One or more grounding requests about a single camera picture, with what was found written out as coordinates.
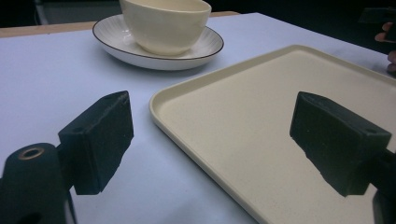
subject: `tray rim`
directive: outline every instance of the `tray rim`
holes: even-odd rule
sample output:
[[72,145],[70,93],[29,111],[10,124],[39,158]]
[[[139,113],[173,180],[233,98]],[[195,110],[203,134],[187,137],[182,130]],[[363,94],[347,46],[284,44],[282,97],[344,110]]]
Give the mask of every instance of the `tray rim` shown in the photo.
[[291,45],[283,49],[274,50],[253,57],[251,59],[244,60],[240,63],[232,64],[228,67],[215,70],[213,72],[210,72],[208,74],[199,77],[194,77],[179,82],[177,84],[164,88],[160,91],[157,91],[149,100],[150,115],[154,123],[166,135],[168,135],[168,137],[171,138],[171,140],[174,141],[178,145],[178,147],[180,147],[180,149],[182,149],[182,151],[190,157],[190,159],[192,159],[196,164],[198,164],[199,167],[201,167],[201,169],[203,169],[222,189],[224,189],[234,200],[236,200],[249,214],[251,214],[260,223],[271,223],[271,222],[268,218],[265,217],[264,214],[260,214],[256,209],[254,209],[253,204],[245,201],[240,196],[241,194],[238,194],[238,191],[236,189],[230,187],[227,181],[224,178],[221,178],[221,175],[216,174],[213,171],[213,169],[211,169],[210,164],[208,162],[205,162],[205,160],[201,158],[199,155],[197,155],[197,153],[194,153],[194,150],[191,150],[188,144],[185,141],[183,141],[183,139],[179,138],[176,133],[174,133],[170,128],[166,127],[166,125],[164,125],[163,123],[163,120],[161,119],[161,116],[157,113],[157,111],[160,110],[162,104],[166,103],[168,100],[175,99],[175,97],[182,96],[186,93],[201,89],[202,87],[208,84],[211,84],[216,81],[221,81],[224,78],[236,75],[253,66],[257,66],[262,63],[268,63],[273,59],[276,59],[278,57],[281,57],[283,55],[286,55],[288,53],[297,50],[302,50],[314,54],[315,56],[326,58],[327,61],[337,63],[345,67],[349,67],[349,68],[351,67],[355,69],[355,71],[358,71],[364,76],[374,77],[375,79],[383,82],[390,82],[390,85],[396,88],[396,79],[392,77],[387,77],[383,74],[377,73],[376,71],[370,70],[368,68],[362,67],[354,63],[347,62],[345,60],[334,57],[318,49],[313,49],[302,45]]

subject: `cream tray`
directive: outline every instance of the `cream tray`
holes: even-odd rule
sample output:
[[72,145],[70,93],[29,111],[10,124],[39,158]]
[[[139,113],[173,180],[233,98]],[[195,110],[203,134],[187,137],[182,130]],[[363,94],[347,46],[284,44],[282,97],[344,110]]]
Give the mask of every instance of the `cream tray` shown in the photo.
[[374,223],[375,187],[339,195],[290,138],[299,91],[396,134],[394,79],[303,46],[182,82],[149,106],[155,123],[260,223]]

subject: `saucer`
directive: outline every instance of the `saucer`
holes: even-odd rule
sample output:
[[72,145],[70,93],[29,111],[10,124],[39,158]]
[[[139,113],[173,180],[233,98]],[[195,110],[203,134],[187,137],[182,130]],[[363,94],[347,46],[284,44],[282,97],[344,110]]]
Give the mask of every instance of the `saucer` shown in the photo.
[[183,70],[210,62],[223,48],[221,36],[206,27],[191,49],[176,56],[162,56],[149,53],[134,41],[123,16],[116,15],[97,22],[93,35],[103,49],[114,57],[136,66],[157,70]]

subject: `wooden table edge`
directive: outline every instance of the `wooden table edge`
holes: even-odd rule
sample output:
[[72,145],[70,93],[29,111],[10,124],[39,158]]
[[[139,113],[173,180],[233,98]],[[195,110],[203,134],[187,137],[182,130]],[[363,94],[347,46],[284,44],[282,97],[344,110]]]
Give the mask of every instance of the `wooden table edge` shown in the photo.
[[[220,11],[212,12],[210,17],[232,16],[239,15],[234,11]],[[96,21],[52,24],[52,25],[38,25],[38,26],[22,26],[11,28],[0,28],[0,37],[13,37],[22,35],[43,35],[55,34],[61,32],[91,30],[96,24]]]

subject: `white table surface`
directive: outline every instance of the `white table surface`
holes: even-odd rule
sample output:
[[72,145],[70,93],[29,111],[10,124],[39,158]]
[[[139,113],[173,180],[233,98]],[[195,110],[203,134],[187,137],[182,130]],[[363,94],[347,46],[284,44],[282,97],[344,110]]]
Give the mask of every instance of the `white table surface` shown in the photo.
[[211,63],[178,72],[123,63],[101,49],[92,31],[0,38],[0,172],[13,151],[40,142],[58,146],[57,133],[82,111],[102,96],[128,91],[135,137],[104,192],[77,196],[71,190],[78,223],[255,223],[155,126],[150,97],[289,45],[319,49],[384,75],[387,55],[259,13],[210,18],[207,26],[223,37],[224,49]]

